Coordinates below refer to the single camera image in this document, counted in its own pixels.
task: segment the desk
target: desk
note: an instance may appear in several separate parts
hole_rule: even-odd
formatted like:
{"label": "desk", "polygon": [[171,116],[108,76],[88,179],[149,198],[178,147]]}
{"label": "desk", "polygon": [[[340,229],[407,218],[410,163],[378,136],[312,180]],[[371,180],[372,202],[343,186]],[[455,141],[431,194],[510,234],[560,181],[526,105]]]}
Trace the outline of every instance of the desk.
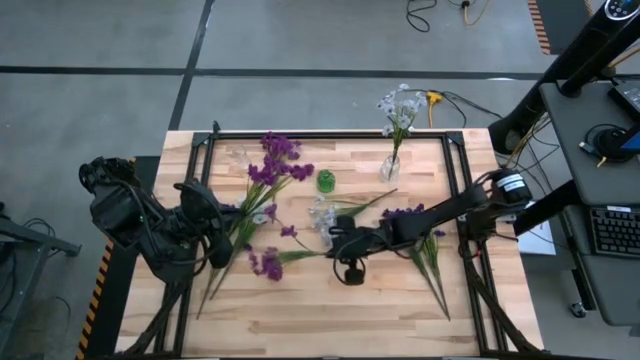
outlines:
{"label": "desk", "polygon": [[[154,193],[164,206],[178,204],[173,183],[181,182],[192,132],[167,134]],[[497,167],[485,129],[464,130],[467,154],[475,178]],[[246,188],[246,169],[232,160],[232,148],[242,145],[249,158],[261,161],[257,140],[217,140],[214,146],[211,189],[221,202],[236,203]],[[378,169],[392,149],[388,139],[303,140],[303,162],[331,169],[337,185],[333,195],[369,199],[390,189],[378,180]],[[202,164],[201,156],[198,169]],[[450,196],[442,145],[429,139],[408,139],[400,150],[398,191],[358,215],[361,225],[374,225],[385,208],[433,206]],[[292,183],[277,196],[279,217],[296,225],[299,238],[321,249],[310,228],[307,208],[316,195],[315,183]],[[251,272],[246,256],[233,264],[221,290],[195,319],[207,276],[194,280],[183,356],[200,357],[317,357],[317,356],[472,356],[478,345],[462,262],[457,254],[454,222],[444,224],[439,262],[451,321],[415,266],[391,252],[367,260],[365,284],[346,287],[334,278],[331,261],[302,260],[285,268],[281,282],[272,283]],[[499,231],[512,234],[506,225]],[[254,236],[254,247],[268,245],[298,249],[279,236],[277,225],[264,225]],[[498,298],[515,325],[538,347],[542,340],[517,244],[500,238],[488,242]],[[133,273],[117,349],[130,346],[159,308],[164,284],[155,279],[142,258]],[[491,325],[483,309],[486,329]]]}
{"label": "desk", "polygon": [[636,158],[623,164],[596,167],[593,157],[579,149],[584,135],[595,125],[614,124],[630,128],[629,116],[611,100],[610,84],[587,84],[576,98],[563,96],[555,84],[540,86],[558,141],[573,179],[529,208],[516,221],[516,233],[522,233],[547,218],[562,213],[568,225],[570,245],[577,268],[574,278],[587,310],[594,310],[593,296],[603,319],[610,325],[640,324],[640,261],[591,256],[582,207],[640,204],[640,166]]}

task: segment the wooden tabletop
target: wooden tabletop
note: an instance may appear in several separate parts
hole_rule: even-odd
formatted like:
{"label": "wooden tabletop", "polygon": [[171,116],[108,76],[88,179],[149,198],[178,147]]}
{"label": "wooden tabletop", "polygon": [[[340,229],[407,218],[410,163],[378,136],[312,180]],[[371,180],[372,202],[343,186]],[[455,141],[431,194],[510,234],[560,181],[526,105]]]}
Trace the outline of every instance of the wooden tabletop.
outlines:
{"label": "wooden tabletop", "polygon": [[[473,177],[496,169],[488,131],[461,131]],[[154,190],[166,207],[179,204],[179,193],[173,184],[184,180],[192,135],[185,131],[167,134]],[[261,162],[264,156],[256,140],[216,142],[209,186],[225,203],[235,204],[246,191],[246,168],[231,156],[237,146],[243,146],[254,163]],[[393,188],[378,178],[380,164],[392,146],[389,139],[382,138],[305,140],[300,161],[311,162],[316,169],[330,169],[336,175],[332,196],[366,201]],[[453,155],[462,186],[456,150]],[[199,158],[198,169],[203,157]],[[407,139],[400,149],[400,159],[398,191],[358,215],[357,224],[377,226],[386,208],[415,207],[418,203],[430,207],[451,196],[439,141]],[[314,179],[309,179],[289,185],[278,194],[276,202],[279,218],[295,225],[307,246],[321,250],[320,237],[311,229],[308,213],[316,194]],[[413,263],[391,252],[366,260],[365,283],[356,287],[338,282],[329,259],[311,258],[288,265],[282,281],[271,282],[256,277],[247,256],[242,254],[216,297],[206,302],[199,320],[195,316],[208,271],[194,280],[183,356],[478,355],[467,283],[457,253],[456,226],[452,221],[439,228],[447,233],[440,242],[439,263],[451,321],[440,310]],[[499,225],[498,230],[513,236],[510,226]],[[300,249],[291,238],[281,238],[279,231],[277,225],[263,225],[254,236],[254,247]],[[487,245],[502,307],[528,340],[542,347],[517,244],[493,238]],[[163,289],[164,284],[154,278],[139,257],[120,329],[119,350],[133,344],[150,322],[160,306]],[[495,344],[486,307],[483,316],[489,343]]]}

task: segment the gray floor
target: gray floor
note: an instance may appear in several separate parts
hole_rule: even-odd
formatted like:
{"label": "gray floor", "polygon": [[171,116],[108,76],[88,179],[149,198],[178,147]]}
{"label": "gray floor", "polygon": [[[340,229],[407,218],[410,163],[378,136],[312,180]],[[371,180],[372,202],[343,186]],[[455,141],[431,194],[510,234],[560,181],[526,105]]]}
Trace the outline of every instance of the gray floor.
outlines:
{"label": "gray floor", "polygon": [[[0,3],[0,66],[184,68],[204,0],[5,0]],[[420,34],[399,0],[217,0],[208,22],[201,68],[352,69],[451,72],[543,71],[526,0],[494,0],[485,17],[465,28],[447,2],[425,16]],[[622,72],[639,73],[640,57]],[[47,359],[74,356],[104,242],[90,222],[91,197],[78,166],[98,155],[158,155],[181,76],[0,74],[0,199],[16,220],[42,217],[60,237],[83,244],[80,257],[52,258],[13,351]],[[379,128],[378,98],[407,82],[449,90],[506,114],[530,81],[196,77],[180,129]],[[462,106],[469,127],[493,119]],[[460,127],[449,104],[434,111],[438,128]],[[426,127],[426,117],[420,119]],[[551,127],[539,136],[554,142]],[[538,157],[550,147],[532,143]],[[521,164],[533,163],[530,154]],[[569,178],[561,150],[544,160],[553,187]],[[549,189],[528,183],[536,197]],[[540,272],[525,259],[546,347],[559,354],[635,359],[640,339],[606,326],[598,313],[575,319],[568,272]],[[67,324],[65,308],[72,307]]]}

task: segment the clear glass vase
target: clear glass vase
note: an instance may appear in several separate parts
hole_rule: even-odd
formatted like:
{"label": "clear glass vase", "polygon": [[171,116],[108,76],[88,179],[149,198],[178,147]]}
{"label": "clear glass vase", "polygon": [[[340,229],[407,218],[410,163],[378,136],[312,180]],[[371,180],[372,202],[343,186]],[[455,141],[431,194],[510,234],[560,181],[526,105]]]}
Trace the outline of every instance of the clear glass vase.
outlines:
{"label": "clear glass vase", "polygon": [[395,161],[393,155],[387,157],[380,166],[380,180],[386,183],[395,183],[400,175],[400,157],[396,156]]}

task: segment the keyboard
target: keyboard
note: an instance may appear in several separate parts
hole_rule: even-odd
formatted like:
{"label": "keyboard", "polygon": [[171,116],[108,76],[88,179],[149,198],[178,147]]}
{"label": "keyboard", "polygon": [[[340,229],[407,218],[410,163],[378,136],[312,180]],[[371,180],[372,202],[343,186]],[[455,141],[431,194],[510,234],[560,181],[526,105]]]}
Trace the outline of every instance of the keyboard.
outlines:
{"label": "keyboard", "polygon": [[640,258],[640,213],[590,209],[596,254]]}

